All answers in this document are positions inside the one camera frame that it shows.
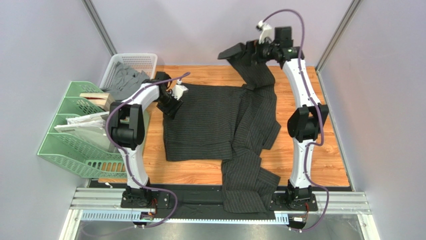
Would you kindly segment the dark pinstriped long sleeve shirt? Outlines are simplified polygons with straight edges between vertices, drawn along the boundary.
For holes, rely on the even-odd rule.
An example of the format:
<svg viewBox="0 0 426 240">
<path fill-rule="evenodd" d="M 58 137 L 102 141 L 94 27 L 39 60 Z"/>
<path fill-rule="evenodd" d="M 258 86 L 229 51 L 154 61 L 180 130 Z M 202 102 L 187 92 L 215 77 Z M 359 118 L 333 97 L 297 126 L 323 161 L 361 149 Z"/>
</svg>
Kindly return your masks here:
<svg viewBox="0 0 426 240">
<path fill-rule="evenodd" d="M 234 214 L 266 213 L 280 177 L 261 167 L 281 125 L 276 119 L 275 78 L 266 64 L 231 66 L 242 86 L 187 84 L 174 118 L 163 119 L 169 162 L 220 160 L 222 201 Z"/>
</svg>

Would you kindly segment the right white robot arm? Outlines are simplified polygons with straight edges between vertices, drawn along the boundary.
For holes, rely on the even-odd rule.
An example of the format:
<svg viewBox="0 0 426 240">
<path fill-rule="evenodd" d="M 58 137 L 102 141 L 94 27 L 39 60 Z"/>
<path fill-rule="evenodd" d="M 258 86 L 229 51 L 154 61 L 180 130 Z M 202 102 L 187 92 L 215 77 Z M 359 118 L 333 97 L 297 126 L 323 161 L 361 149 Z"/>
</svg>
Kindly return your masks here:
<svg viewBox="0 0 426 240">
<path fill-rule="evenodd" d="M 287 121 L 287 131 L 293 140 L 293 166 L 287 183 L 284 202 L 289 209 L 308 208 L 314 201 L 310 178 L 313 148 L 317 138 L 324 138 L 324 123 L 329 107 L 321 104 L 312 84 L 305 76 L 306 65 L 302 46 L 294 46 L 290 26 L 270 28 L 268 24 L 258 27 L 258 40 L 238 43 L 218 55 L 226 59 L 245 80 L 249 87 L 260 83 L 272 85 L 275 79 L 266 63 L 274 60 L 285 73 L 293 92 L 296 109 Z"/>
</svg>

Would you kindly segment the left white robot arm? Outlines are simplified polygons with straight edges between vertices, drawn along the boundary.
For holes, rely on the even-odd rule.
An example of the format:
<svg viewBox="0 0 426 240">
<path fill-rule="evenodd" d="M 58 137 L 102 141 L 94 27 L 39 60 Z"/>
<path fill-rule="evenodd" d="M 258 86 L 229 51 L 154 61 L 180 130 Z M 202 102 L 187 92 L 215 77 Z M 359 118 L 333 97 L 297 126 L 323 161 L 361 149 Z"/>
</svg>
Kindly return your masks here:
<svg viewBox="0 0 426 240">
<path fill-rule="evenodd" d="M 143 146 L 146 138 L 144 113 L 147 107 L 157 102 L 159 109 L 173 118 L 182 106 L 182 96 L 188 88 L 182 79 L 189 73 L 171 78 L 159 72 L 154 79 L 145 80 L 130 97 L 112 104 L 105 123 L 105 132 L 111 143 L 120 152 L 127 175 L 126 188 L 122 194 L 121 207 L 154 207 L 155 191 L 150 186 L 149 176 L 144 167 Z"/>
</svg>

